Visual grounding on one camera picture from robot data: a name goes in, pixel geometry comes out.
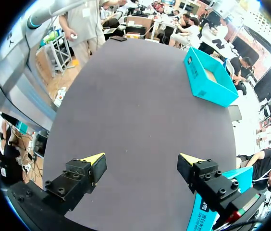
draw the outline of black shirt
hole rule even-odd
[[[265,108],[264,109],[264,115],[266,117],[271,117],[271,105],[268,105],[268,108],[269,108],[270,113],[268,113],[268,110]]]
[[[241,70],[241,62],[239,60],[239,57],[234,57],[231,59],[231,64],[233,65],[234,67],[234,70],[235,70],[235,75],[237,76],[239,74],[239,71]]]
[[[252,179],[257,180],[262,177],[267,171],[271,169],[271,149],[266,149],[265,157],[262,160],[257,160],[253,164]],[[263,190],[267,187],[267,180],[260,180],[254,182],[253,187],[257,190]]]
[[[269,92],[268,94],[267,94],[267,100],[269,101],[269,100],[271,100],[271,92]]]

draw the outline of man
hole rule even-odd
[[[11,130],[11,125],[2,117],[10,117],[0,112],[0,136],[1,136],[1,149],[4,155],[8,158],[18,157],[19,148],[15,147],[16,137]]]
[[[152,6],[153,8],[155,8],[157,4],[158,4],[158,1],[154,1],[154,2],[151,4],[151,6]]]
[[[125,3],[126,0],[86,1],[59,17],[59,23],[81,67],[89,60],[89,49],[95,53],[105,42],[100,23],[99,4],[106,7]]]
[[[188,27],[190,27],[191,25],[189,24],[189,19],[190,19],[190,15],[188,15],[187,13],[184,13],[180,20],[179,20],[179,24],[180,26],[183,28],[183,29],[186,29]]]
[[[271,105],[268,105],[268,108],[264,109],[264,115],[271,120]]]
[[[169,17],[174,17],[174,16],[177,16],[177,15],[179,15],[179,10],[175,10],[172,13],[168,14]]]
[[[234,57],[231,59],[231,64],[235,70],[233,76],[233,83],[237,90],[241,90],[243,95],[246,95],[245,86],[242,85],[240,81],[246,81],[245,78],[241,76],[241,67],[243,66],[245,69],[250,68],[253,64],[249,57]]]
[[[182,33],[178,34],[172,34],[171,39],[169,42],[170,47],[178,47],[179,44],[191,44],[191,46],[198,47],[199,46],[199,21],[197,18],[190,18],[189,19],[189,24],[191,25],[190,27],[184,29],[182,26],[178,25],[177,29],[182,31]]]
[[[255,180],[255,182],[253,182],[253,188],[263,190],[268,187],[268,190],[271,191],[271,149],[265,149],[252,156],[237,156],[236,168],[250,166],[253,166],[252,180]],[[263,176],[265,177],[263,180],[256,181]]]
[[[159,7],[157,9],[157,11],[158,11],[158,13],[163,14],[164,13],[164,8],[163,7]]]

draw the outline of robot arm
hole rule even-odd
[[[30,29],[36,29],[48,19],[61,15],[75,7],[80,6],[87,0],[55,0],[49,7],[40,7],[27,20],[27,26]]]

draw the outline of black screw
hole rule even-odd
[[[78,179],[80,177],[80,175],[78,173],[75,173],[75,174],[73,174],[73,177]]]
[[[50,181],[50,180],[45,181],[45,185],[46,185],[46,186],[51,185],[51,181]]]
[[[25,199],[22,197],[22,196],[20,196],[20,197],[18,197],[18,199],[17,199],[19,202],[22,202],[22,201],[24,201]]]
[[[216,171],[216,177],[219,177],[220,175],[222,175],[222,172],[220,170]]]
[[[218,191],[218,194],[219,194],[220,196],[224,196],[225,193],[226,193],[226,190],[223,189],[223,188],[220,188],[219,191]]]
[[[204,177],[204,180],[207,181],[207,180],[210,180],[210,178],[211,178],[211,175],[206,174],[205,177]]]
[[[26,191],[25,196],[26,197],[31,197],[32,196],[32,192],[30,190]]]
[[[65,194],[65,189],[64,188],[59,188],[58,192],[59,192],[59,194],[64,195]]]
[[[236,188],[238,187],[238,185],[239,185],[239,182],[234,181],[234,182],[232,183],[231,188],[232,188],[232,189],[236,189]]]

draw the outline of desk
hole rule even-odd
[[[165,22],[165,21],[159,21],[159,20],[156,20],[156,21],[154,22],[154,27],[153,27],[153,31],[152,31],[152,33],[151,33],[150,39],[154,39],[155,31],[156,31],[156,29],[159,27],[160,24],[161,24],[161,25],[165,25],[165,26],[169,26],[169,27],[174,28],[173,33],[174,33],[174,34],[176,33],[177,26],[175,26],[174,24],[172,24],[172,23],[170,23],[170,22]]]
[[[192,95],[184,57],[154,42],[109,39],[81,70],[52,125],[43,179],[101,152],[108,169],[67,218],[98,231],[186,230],[195,196],[176,170],[178,154],[235,168],[228,109]]]
[[[221,40],[222,44],[224,45],[224,49],[219,49],[215,43],[211,42],[212,40],[215,40],[215,39]],[[214,50],[216,50],[216,52],[218,52],[224,58],[232,59],[237,56],[234,52],[232,52],[232,49],[229,46],[229,44],[227,43],[227,41],[223,38],[219,38],[219,37],[215,36],[214,34],[212,34],[209,30],[209,27],[207,27],[207,26],[203,27],[202,37],[200,40],[202,42],[206,43],[207,45],[209,45],[210,47],[212,47]]]

